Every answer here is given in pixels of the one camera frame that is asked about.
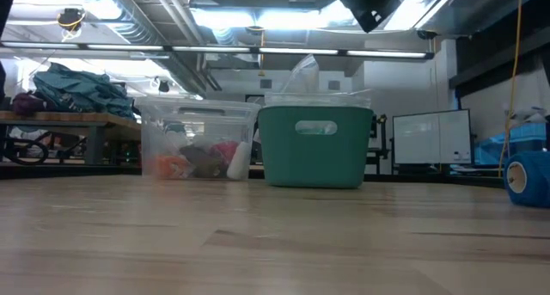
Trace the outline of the blue bandage roll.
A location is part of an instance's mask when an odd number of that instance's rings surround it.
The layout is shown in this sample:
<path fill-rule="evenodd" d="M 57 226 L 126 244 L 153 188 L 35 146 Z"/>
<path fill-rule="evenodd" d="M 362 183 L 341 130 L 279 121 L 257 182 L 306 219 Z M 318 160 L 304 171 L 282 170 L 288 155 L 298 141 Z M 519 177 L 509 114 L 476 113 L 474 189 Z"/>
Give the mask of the blue bandage roll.
<path fill-rule="evenodd" d="M 510 157 L 504 167 L 504 188 L 515 205 L 550 208 L 550 151 Z"/>

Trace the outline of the dark brown item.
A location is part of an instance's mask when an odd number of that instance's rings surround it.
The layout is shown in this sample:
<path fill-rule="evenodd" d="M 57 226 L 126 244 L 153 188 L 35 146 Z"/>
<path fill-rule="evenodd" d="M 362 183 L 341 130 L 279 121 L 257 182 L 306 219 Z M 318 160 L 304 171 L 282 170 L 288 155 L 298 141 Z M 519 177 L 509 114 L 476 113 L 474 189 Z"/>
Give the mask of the dark brown item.
<path fill-rule="evenodd" d="M 180 154 L 194 167 L 194 178 L 221 179 L 227 175 L 227 165 L 217 153 L 211 154 L 194 145 L 188 145 L 180 148 Z"/>

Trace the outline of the white crumpled material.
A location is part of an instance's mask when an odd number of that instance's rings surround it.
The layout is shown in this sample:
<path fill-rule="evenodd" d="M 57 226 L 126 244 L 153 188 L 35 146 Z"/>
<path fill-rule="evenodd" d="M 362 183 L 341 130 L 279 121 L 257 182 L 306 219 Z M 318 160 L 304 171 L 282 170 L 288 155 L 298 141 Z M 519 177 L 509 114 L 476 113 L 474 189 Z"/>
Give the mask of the white crumpled material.
<path fill-rule="evenodd" d="M 545 108 L 531 107 L 515 109 L 510 114 L 513 126 L 527 123 L 550 123 L 550 113 Z"/>

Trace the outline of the teal plastic bin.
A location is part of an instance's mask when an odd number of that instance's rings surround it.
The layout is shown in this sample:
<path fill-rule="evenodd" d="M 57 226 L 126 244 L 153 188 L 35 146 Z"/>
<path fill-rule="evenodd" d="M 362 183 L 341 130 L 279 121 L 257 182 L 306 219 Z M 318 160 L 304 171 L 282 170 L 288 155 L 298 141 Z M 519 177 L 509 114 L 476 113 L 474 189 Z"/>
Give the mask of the teal plastic bin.
<path fill-rule="evenodd" d="M 262 108 L 258 122 L 266 182 L 276 187 L 359 187 L 372 118 L 372 110 L 360 107 Z"/>

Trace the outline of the clear plastic bag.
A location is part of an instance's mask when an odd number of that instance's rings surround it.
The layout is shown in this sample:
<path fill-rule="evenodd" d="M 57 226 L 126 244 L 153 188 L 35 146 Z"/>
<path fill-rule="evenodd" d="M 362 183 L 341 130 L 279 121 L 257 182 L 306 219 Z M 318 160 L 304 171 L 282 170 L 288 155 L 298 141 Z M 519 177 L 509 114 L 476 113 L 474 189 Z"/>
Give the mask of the clear plastic bag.
<path fill-rule="evenodd" d="M 309 94 L 319 91 L 319 65 L 313 54 L 303 58 L 291 71 L 281 93 Z"/>

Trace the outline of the black stand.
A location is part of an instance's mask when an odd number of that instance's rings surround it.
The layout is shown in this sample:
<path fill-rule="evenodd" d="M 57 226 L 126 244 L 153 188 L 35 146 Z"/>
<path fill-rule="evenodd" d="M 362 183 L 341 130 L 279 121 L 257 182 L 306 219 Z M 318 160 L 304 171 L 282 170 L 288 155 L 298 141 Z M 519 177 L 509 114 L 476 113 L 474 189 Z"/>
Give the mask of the black stand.
<path fill-rule="evenodd" d="M 388 148 L 387 125 L 388 117 L 374 115 L 370 129 L 370 140 L 379 140 L 380 145 L 369 147 L 366 157 L 366 165 L 375 165 L 376 174 L 381 174 L 381 160 L 387 160 L 390 149 Z"/>

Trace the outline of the stack of clear plastic bags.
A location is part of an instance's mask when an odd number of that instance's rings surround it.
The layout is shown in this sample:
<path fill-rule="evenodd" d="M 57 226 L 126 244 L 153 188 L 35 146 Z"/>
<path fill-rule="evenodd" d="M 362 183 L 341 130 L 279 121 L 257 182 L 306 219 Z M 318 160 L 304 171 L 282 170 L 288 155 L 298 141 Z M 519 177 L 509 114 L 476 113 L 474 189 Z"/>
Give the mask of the stack of clear plastic bags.
<path fill-rule="evenodd" d="M 266 93 L 267 107 L 355 107 L 370 108 L 370 98 L 357 92 L 317 92 L 317 93 Z"/>

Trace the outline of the purple bundle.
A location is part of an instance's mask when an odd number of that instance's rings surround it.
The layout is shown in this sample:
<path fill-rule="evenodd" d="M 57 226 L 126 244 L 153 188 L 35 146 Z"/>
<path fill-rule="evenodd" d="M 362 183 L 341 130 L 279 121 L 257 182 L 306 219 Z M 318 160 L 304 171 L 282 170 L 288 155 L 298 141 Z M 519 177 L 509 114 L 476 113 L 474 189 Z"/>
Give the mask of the purple bundle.
<path fill-rule="evenodd" d="M 46 102 L 31 93 L 20 93 L 12 101 L 12 111 L 20 116 L 32 116 L 46 110 Z"/>

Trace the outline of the LED light bar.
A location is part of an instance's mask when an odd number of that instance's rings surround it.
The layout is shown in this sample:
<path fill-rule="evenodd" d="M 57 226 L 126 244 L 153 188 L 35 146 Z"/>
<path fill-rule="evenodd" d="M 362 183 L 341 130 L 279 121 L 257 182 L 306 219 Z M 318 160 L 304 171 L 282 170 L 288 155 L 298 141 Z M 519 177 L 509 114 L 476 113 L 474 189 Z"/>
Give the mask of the LED light bar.
<path fill-rule="evenodd" d="M 0 41 L 0 47 L 10 49 L 84 50 L 114 52 L 196 52 L 221 54 L 303 54 L 354 58 L 433 59 L 433 52 L 400 52 L 390 50 L 344 50 L 319 48 L 288 48 L 265 46 L 168 46 L 168 45 L 120 45 Z"/>

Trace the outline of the teal cloth pile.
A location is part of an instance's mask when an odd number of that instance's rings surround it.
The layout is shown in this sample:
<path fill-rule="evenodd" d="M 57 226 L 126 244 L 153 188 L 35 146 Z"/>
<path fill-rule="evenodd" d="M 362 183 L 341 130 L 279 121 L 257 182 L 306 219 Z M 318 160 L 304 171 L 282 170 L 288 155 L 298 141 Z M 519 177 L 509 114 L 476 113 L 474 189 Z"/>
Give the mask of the teal cloth pile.
<path fill-rule="evenodd" d="M 57 112 L 107 113 L 133 120 L 132 98 L 107 75 L 73 71 L 51 63 L 33 77 L 34 94 Z"/>

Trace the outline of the blue plastic cover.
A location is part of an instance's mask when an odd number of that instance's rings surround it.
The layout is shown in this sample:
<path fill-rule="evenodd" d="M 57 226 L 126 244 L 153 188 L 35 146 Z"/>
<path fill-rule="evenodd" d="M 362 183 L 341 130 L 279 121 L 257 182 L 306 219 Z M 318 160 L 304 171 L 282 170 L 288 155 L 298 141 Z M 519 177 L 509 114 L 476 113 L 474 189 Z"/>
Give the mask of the blue plastic cover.
<path fill-rule="evenodd" d="M 474 163 L 476 165 L 498 165 L 503 144 L 503 133 L 477 142 L 474 145 Z M 519 152 L 547 151 L 547 149 L 547 125 L 528 123 L 510 130 L 504 161 Z"/>

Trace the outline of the wooden workbench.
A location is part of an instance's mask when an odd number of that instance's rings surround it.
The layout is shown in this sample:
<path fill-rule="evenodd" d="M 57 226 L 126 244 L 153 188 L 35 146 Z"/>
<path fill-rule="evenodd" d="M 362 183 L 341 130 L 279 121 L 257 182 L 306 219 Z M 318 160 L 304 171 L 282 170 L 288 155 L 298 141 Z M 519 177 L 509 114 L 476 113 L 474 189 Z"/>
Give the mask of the wooden workbench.
<path fill-rule="evenodd" d="M 31 116 L 21 116 L 13 111 L 0 111 L 0 152 L 5 144 L 9 126 L 35 127 L 50 132 L 84 136 L 86 151 L 84 163 L 103 163 L 103 150 L 107 141 L 120 144 L 122 141 L 139 142 L 141 126 L 134 120 L 107 113 L 60 113 L 38 112 Z"/>

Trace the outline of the white roll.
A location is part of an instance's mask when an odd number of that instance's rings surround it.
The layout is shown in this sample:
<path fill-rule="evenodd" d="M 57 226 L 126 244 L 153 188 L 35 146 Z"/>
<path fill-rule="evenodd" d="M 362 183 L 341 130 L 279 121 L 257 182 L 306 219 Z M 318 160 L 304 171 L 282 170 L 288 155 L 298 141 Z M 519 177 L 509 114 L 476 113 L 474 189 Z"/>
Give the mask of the white roll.
<path fill-rule="evenodd" d="M 231 180 L 246 180 L 248 178 L 251 144 L 240 142 L 227 169 L 227 177 Z"/>

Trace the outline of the orange item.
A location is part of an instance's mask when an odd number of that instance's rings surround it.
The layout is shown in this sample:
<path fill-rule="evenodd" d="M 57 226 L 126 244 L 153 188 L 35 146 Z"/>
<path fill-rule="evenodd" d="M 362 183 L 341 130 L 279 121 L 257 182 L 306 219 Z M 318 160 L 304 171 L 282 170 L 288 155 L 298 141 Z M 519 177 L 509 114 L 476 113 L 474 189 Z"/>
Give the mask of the orange item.
<path fill-rule="evenodd" d="M 154 174 L 159 179 L 185 179 L 195 167 L 183 156 L 158 155 L 154 157 Z"/>

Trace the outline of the clear plastic bin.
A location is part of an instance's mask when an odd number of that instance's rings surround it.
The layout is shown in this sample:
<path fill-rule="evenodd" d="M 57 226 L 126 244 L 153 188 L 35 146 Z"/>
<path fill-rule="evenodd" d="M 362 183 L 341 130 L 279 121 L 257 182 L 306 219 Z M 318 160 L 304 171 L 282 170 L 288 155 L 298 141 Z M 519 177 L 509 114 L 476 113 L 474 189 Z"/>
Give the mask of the clear plastic bin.
<path fill-rule="evenodd" d="M 180 148 L 194 145 L 209 153 L 210 148 L 224 141 L 247 142 L 253 147 L 254 127 L 260 105 L 237 101 L 192 100 L 180 97 L 148 96 L 135 100 L 141 113 L 142 174 L 154 174 L 154 157 L 182 156 Z M 185 179 L 199 179 L 193 174 Z"/>

